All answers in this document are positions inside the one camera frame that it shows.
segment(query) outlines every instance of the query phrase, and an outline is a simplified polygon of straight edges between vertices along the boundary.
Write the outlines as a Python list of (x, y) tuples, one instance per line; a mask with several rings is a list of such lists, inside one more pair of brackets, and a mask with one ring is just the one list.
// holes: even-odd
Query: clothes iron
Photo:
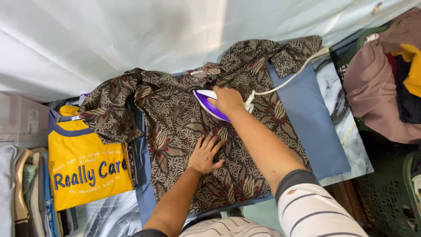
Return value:
[[(193, 94), (195, 95), (195, 97), (199, 101), (200, 105), (206, 110), (206, 112), (210, 113), (210, 115), (212, 115), (213, 117), (215, 117), (217, 119), (224, 120), (224, 121), (227, 121), (227, 122), (231, 122), (225, 114), (223, 114), (221, 111), (219, 111), (216, 108), (216, 106), (212, 105), (208, 101), (208, 98), (212, 98), (212, 99), (215, 99), (215, 100), (217, 99), (215, 92), (213, 92), (211, 90), (196, 90), (196, 91), (193, 91)], [(254, 104), (250, 104), (249, 106), (245, 106), (245, 108), (248, 112), (251, 113), (253, 111)]]

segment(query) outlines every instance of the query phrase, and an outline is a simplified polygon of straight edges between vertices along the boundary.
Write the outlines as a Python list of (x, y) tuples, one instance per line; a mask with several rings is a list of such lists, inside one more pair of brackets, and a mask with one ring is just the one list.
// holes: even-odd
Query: hand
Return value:
[(217, 100), (208, 98), (208, 101), (228, 117), (229, 114), (236, 113), (238, 110), (245, 110), (244, 102), (237, 90), (214, 86), (213, 91), (216, 94)]
[(201, 175), (206, 175), (218, 168), (221, 168), (225, 160), (222, 159), (214, 164), (213, 157), (225, 141), (220, 141), (215, 145), (217, 140), (218, 136), (214, 136), (212, 133), (210, 133), (206, 138), (204, 135), (201, 136), (196, 144), (196, 148), (193, 151), (192, 156), (190, 157), (187, 168), (193, 168), (199, 171)]

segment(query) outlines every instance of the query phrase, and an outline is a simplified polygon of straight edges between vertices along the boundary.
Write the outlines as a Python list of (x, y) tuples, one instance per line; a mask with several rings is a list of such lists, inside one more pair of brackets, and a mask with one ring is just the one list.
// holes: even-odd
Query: white sheet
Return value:
[(217, 62), (233, 43), (323, 36), (331, 46), (421, 0), (1, 0), (0, 91), (53, 101), (140, 67)]

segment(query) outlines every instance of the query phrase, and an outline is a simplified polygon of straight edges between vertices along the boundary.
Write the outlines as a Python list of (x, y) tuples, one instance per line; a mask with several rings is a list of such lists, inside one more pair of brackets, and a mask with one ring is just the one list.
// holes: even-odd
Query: laundry basket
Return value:
[(389, 237), (421, 236), (420, 203), (410, 173), (414, 154), (370, 156), (374, 173), (354, 179), (369, 225)]

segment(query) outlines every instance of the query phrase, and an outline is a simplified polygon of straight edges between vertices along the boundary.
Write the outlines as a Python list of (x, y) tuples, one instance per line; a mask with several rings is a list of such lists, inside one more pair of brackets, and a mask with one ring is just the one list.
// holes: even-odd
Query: person's left hand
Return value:
[(225, 141), (220, 141), (215, 145), (217, 140), (218, 136), (214, 136), (212, 133), (210, 133), (206, 138), (204, 135), (201, 136), (196, 144), (196, 148), (193, 151), (192, 156), (190, 156), (187, 168), (193, 168), (199, 171), (201, 175), (206, 175), (218, 168), (221, 168), (225, 160), (222, 159), (214, 164), (213, 157)]

